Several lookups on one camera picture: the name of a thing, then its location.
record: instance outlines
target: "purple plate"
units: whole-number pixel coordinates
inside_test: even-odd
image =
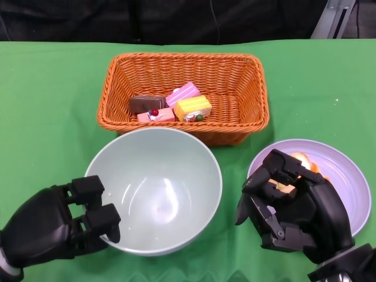
[[[253,159],[248,170],[248,177],[261,166],[264,158],[272,149],[284,153],[305,153],[316,163],[323,176],[329,177],[345,205],[352,235],[355,236],[363,228],[370,216],[371,192],[368,183],[357,167],[347,156],[333,147],[320,142],[305,139],[290,139],[274,143],[263,149]]]

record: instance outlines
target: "wicker basket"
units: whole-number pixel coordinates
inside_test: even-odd
[[[129,110],[139,94],[169,95],[192,81],[213,109],[203,122],[140,123]],[[126,133],[146,126],[189,132],[208,146],[236,145],[269,121],[264,71],[243,54],[129,53],[112,59],[99,102],[99,124]]]

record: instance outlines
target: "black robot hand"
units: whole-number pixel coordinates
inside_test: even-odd
[[[108,245],[102,235],[119,242],[120,216],[113,204],[102,206],[103,191],[100,179],[90,176],[26,201],[0,232],[0,281],[20,281],[27,266],[103,250]],[[72,218],[72,203],[83,205],[85,214]]]
[[[296,189],[283,193],[270,179]],[[346,209],[332,184],[278,150],[272,150],[243,185],[236,224],[248,217],[261,235],[263,248],[301,250],[313,263],[354,245]]]

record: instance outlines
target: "green tablecloth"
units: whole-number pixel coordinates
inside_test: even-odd
[[[213,149],[223,173],[219,210],[185,249],[143,258],[115,249],[25,270],[25,281],[307,281],[301,253],[260,248],[250,221],[234,226],[253,157],[289,138],[314,139],[349,156],[375,197],[376,41],[275,41],[227,46],[0,43],[0,228],[39,189],[83,176],[115,133],[95,120],[110,59],[124,52],[241,52],[265,68],[271,119],[236,147]],[[375,210],[356,237],[376,246]]]

